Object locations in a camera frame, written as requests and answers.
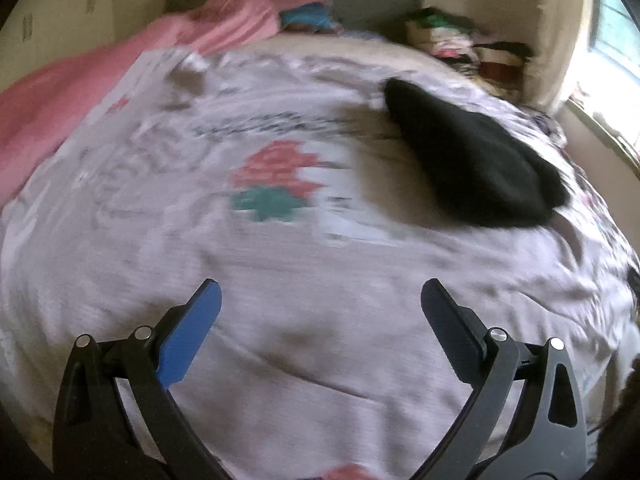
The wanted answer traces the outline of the black sweater with orange cuffs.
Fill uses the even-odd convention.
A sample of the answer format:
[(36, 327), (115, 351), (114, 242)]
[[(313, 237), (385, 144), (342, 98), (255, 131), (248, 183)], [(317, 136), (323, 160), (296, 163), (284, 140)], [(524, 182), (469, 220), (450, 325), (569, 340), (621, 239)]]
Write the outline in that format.
[(570, 201), (559, 170), (487, 115), (390, 78), (390, 121), (431, 185), (438, 206), (484, 228), (532, 228)]

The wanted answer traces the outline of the striped folded clothes pile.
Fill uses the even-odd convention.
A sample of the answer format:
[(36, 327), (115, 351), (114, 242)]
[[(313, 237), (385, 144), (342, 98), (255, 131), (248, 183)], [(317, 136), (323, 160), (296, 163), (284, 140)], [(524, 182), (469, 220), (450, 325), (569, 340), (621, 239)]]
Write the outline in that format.
[(281, 28), (286, 32), (339, 35), (342, 25), (334, 20), (331, 9), (322, 3), (308, 3), (279, 13)]

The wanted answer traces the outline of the white patterned duvet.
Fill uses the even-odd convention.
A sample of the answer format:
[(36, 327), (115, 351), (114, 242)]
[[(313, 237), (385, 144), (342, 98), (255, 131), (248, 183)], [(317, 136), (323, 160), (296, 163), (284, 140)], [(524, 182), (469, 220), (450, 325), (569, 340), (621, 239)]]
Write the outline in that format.
[[(388, 122), (406, 78), (560, 170), (548, 226), (447, 218)], [(437, 278), (484, 323), (565, 342), (582, 392), (634, 319), (634, 252), (558, 144), (401, 47), (142, 56), (1, 214), (1, 401), (42, 457), (75, 339), (128, 336), (206, 278), (222, 312), (172, 393), (240, 479), (410, 477), (469, 396), (428, 326)]]

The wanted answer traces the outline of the pink blanket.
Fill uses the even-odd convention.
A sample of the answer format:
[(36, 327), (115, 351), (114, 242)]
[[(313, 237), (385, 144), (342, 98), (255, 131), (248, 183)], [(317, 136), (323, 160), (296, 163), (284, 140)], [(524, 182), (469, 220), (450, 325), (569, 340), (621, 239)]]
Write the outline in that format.
[(209, 54), (276, 36), (280, 13), (329, 0), (206, 0), (168, 14), (117, 44), (63, 58), (1, 93), (1, 203), (20, 192), (143, 52), (183, 47)]

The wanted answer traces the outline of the cream curtain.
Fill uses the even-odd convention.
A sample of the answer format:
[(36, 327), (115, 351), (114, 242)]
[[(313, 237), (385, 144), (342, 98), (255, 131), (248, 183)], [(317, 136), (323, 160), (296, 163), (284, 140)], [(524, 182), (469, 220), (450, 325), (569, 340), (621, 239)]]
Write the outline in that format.
[(537, 47), (527, 64), (525, 105), (553, 115), (577, 87), (588, 52), (593, 0), (540, 0)]

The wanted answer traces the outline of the window with frame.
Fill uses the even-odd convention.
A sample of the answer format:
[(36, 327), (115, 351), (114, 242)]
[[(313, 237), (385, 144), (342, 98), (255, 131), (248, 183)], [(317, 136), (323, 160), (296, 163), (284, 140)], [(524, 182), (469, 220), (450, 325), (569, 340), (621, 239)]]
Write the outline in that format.
[(623, 0), (592, 0), (587, 50), (570, 104), (638, 174), (639, 26)]

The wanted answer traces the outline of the folded clothes stack by wall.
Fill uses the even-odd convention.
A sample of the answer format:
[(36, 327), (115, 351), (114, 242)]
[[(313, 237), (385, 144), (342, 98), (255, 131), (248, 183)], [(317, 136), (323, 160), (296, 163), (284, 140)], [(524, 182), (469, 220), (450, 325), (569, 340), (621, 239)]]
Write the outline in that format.
[(528, 44), (487, 36), (462, 15), (429, 6), (406, 21), (408, 44), (490, 93), (511, 102), (521, 99), (524, 73), (534, 51)]

